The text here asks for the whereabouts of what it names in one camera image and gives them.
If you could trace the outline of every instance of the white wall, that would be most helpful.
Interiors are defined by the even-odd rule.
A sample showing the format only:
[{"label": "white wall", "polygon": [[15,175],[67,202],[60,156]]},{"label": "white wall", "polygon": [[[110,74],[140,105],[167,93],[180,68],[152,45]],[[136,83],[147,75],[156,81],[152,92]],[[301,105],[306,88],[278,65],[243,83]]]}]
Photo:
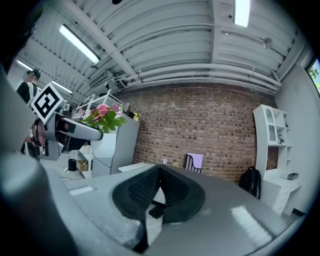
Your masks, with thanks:
[{"label": "white wall", "polygon": [[295,64],[275,95],[280,110],[288,113],[291,128],[291,171],[299,173],[301,188],[294,192],[285,212],[307,213],[320,184],[320,97],[307,72]]},{"label": "white wall", "polygon": [[27,71],[26,68],[20,66],[16,61],[12,63],[8,73],[8,80],[15,90],[27,78]]}]

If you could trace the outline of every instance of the black backpack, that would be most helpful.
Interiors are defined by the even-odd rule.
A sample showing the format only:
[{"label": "black backpack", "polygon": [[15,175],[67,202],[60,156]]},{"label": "black backpack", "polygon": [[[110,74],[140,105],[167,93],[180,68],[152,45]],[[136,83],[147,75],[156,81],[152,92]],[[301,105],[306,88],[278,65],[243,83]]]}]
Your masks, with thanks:
[{"label": "black backpack", "polygon": [[261,174],[253,166],[249,167],[247,171],[242,173],[239,180],[239,187],[248,191],[251,195],[260,199],[261,194]]}]

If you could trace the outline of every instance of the fluorescent light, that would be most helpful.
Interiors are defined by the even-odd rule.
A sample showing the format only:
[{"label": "fluorescent light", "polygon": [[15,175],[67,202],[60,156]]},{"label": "fluorescent light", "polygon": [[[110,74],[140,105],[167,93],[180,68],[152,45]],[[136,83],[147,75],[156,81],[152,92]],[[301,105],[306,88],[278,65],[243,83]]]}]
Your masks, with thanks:
[{"label": "fluorescent light", "polygon": [[29,67],[27,64],[23,63],[20,60],[17,60],[16,62],[18,62],[21,66],[25,67],[27,70],[33,71],[34,69]]},{"label": "fluorescent light", "polygon": [[60,88],[66,90],[68,93],[70,93],[70,94],[73,93],[72,90],[69,90],[68,88],[66,88],[66,87],[62,86],[61,84],[57,83],[56,81],[52,80],[51,82],[52,82],[54,85],[59,86]]},{"label": "fluorescent light", "polygon": [[250,0],[234,0],[234,2],[234,23],[247,27],[250,14]]},{"label": "fluorescent light", "polygon": [[78,36],[76,36],[67,25],[61,25],[59,32],[83,52],[94,64],[97,64],[100,61],[100,58]]}]

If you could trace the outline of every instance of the black cup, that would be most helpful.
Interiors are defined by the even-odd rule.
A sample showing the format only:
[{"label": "black cup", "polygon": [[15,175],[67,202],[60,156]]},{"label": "black cup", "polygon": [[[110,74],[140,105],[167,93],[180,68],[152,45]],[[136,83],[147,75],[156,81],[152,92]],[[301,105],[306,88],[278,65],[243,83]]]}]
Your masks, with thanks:
[{"label": "black cup", "polygon": [[74,172],[77,170],[77,161],[75,159],[68,160],[68,170]]}]

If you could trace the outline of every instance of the potted plant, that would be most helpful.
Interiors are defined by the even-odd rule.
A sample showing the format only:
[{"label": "potted plant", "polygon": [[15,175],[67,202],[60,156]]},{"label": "potted plant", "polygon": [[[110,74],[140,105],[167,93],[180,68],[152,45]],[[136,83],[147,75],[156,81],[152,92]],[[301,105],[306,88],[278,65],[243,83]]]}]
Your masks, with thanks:
[{"label": "potted plant", "polygon": [[121,127],[127,122],[119,110],[116,104],[112,104],[111,107],[100,104],[90,111],[90,115],[86,119],[81,120],[88,126],[103,132],[101,140],[92,140],[90,142],[95,158],[112,157],[114,155],[117,140],[116,127]]}]

